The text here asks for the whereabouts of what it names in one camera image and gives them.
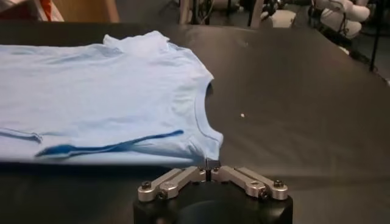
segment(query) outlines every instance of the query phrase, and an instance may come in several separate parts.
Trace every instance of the bolt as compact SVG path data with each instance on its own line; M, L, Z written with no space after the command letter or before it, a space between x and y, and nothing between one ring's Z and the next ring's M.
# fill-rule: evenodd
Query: bolt
M150 181L144 181L141 184L141 188L146 190L152 187L152 183Z
M158 193L157 193L157 198L160 199L160 200L165 200L168 198L168 193L164 190L160 190Z
M258 193L258 196L259 198L261 198L262 200L266 200L268 198L268 193L267 193L267 190L265 188L263 189L260 189L259 193Z
M281 180L274 181L274 187L283 187L285 184Z

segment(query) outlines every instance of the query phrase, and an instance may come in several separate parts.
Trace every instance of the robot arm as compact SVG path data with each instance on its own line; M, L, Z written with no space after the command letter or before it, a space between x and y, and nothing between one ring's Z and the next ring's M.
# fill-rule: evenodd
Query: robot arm
M370 15L370 10L363 5L354 5L349 0L316 0L316 10L322 10L320 21L331 28L352 39L361 30L360 22L365 21Z

